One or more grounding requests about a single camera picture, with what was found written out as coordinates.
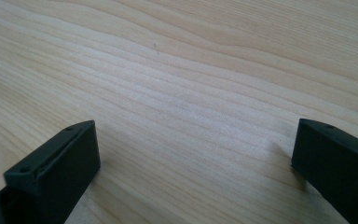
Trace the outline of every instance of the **black plastic block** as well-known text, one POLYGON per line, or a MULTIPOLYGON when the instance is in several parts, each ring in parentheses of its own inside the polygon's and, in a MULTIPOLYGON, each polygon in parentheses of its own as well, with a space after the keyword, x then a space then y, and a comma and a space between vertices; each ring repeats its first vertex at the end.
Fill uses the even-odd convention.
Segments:
POLYGON ((292 166, 350 223, 358 223, 358 138, 301 119, 292 166))
POLYGON ((4 173, 0 220, 64 223, 100 166, 94 121, 67 127, 4 173))

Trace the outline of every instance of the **black plastic piece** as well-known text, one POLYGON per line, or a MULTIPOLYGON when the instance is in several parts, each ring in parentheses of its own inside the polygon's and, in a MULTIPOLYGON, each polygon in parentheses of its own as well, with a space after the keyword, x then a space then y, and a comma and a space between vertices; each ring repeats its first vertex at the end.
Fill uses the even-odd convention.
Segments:
POLYGON ((67 127, 4 173, 0 223, 64 223, 100 166, 94 121, 67 127))
POLYGON ((358 223, 358 138, 309 119, 298 124, 292 166, 350 223, 358 223))

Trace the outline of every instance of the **screw hole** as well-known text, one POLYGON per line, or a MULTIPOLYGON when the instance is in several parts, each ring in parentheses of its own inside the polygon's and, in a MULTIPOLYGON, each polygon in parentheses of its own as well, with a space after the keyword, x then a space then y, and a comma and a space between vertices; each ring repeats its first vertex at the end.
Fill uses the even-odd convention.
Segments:
POLYGON ((20 173, 27 173, 31 171, 31 166, 25 166, 20 169, 20 173))

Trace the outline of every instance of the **light wood tabletop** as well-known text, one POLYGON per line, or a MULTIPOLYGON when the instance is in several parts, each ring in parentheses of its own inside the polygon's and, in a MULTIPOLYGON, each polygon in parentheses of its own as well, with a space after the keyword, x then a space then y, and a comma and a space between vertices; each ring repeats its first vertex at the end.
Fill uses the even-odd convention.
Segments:
POLYGON ((0 189, 96 122, 66 223, 347 223, 291 169, 300 118, 358 137, 358 1, 0 1, 0 189))

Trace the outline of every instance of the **wooden table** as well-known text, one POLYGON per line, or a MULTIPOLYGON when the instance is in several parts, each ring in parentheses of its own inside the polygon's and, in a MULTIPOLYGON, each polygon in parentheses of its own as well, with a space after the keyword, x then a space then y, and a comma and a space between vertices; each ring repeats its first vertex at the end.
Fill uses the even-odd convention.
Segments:
POLYGON ((67 223, 346 223, 290 168, 300 118, 358 137, 358 1, 0 1, 0 189, 97 125, 67 223))

